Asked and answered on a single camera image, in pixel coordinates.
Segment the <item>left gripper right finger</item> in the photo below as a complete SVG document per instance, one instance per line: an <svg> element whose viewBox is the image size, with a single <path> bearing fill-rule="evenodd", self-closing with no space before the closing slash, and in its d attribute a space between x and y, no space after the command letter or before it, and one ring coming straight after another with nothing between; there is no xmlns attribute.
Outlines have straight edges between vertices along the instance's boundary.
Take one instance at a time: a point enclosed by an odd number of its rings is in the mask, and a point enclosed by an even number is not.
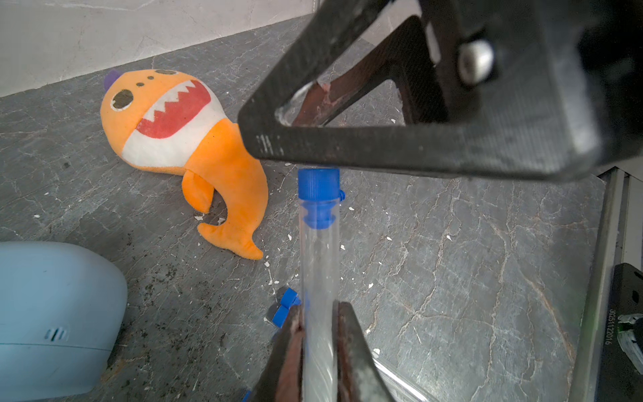
<svg viewBox="0 0 643 402"><path fill-rule="evenodd" d="M375 366L353 306L337 302L338 401L394 401Z"/></svg>

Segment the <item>test tube with blue stopper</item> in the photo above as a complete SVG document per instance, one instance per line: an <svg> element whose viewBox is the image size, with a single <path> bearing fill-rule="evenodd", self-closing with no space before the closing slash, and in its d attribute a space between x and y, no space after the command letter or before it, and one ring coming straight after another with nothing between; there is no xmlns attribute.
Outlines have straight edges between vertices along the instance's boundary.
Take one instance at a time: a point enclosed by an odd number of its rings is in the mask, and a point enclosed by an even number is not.
<svg viewBox="0 0 643 402"><path fill-rule="evenodd" d="M435 402L436 398L422 389L417 383L407 379L396 368L384 360L380 349L372 351L373 362L382 377L385 385L393 395L395 401L405 402Z"/></svg>

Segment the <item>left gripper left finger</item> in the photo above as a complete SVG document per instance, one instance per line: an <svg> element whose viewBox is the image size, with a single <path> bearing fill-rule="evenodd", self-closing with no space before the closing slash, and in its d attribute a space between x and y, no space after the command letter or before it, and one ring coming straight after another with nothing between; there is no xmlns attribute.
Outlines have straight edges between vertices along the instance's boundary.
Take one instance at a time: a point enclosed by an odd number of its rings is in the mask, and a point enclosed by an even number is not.
<svg viewBox="0 0 643 402"><path fill-rule="evenodd" d="M303 355L303 313L301 306L291 308L275 336L273 349L248 401L301 401Z"/></svg>

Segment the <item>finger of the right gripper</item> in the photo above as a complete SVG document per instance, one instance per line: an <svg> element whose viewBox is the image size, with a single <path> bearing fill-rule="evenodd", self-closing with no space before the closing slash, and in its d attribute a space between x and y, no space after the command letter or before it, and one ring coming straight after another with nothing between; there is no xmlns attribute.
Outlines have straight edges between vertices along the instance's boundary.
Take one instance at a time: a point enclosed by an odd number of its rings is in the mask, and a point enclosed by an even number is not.
<svg viewBox="0 0 643 402"><path fill-rule="evenodd" d="M385 80L324 126L295 126L303 100L319 77L385 10L384 1L326 1L239 112L244 144L255 157L418 175L424 125L405 123L400 93ZM440 54L424 26L430 58ZM474 176L564 181L580 176Z"/></svg>
<svg viewBox="0 0 643 402"><path fill-rule="evenodd" d="M314 84L293 124L324 126L385 80L399 90L405 123L447 121L424 26L413 15L351 70L328 85Z"/></svg>

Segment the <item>clear test tube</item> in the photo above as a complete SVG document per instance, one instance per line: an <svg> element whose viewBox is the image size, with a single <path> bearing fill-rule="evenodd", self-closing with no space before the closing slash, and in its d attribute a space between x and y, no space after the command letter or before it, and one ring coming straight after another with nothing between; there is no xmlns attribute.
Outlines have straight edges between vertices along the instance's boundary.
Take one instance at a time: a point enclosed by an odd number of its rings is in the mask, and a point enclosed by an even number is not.
<svg viewBox="0 0 643 402"><path fill-rule="evenodd" d="M280 299L278 308L271 318L271 322L276 327L282 328L284 323L286 322L291 308L300 305L301 299L299 298L299 294L289 287L286 288L286 291Z"/></svg>
<svg viewBox="0 0 643 402"><path fill-rule="evenodd" d="M338 399L340 189L338 169L298 172L303 343L301 399Z"/></svg>

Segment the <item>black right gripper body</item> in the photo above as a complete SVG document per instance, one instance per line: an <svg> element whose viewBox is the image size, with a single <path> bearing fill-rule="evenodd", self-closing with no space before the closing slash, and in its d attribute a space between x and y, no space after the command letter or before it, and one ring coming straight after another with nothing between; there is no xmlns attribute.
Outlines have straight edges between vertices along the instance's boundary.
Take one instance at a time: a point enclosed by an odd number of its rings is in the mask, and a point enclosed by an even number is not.
<svg viewBox="0 0 643 402"><path fill-rule="evenodd" d="M642 153L639 1L424 1L448 115L419 169L582 176Z"/></svg>

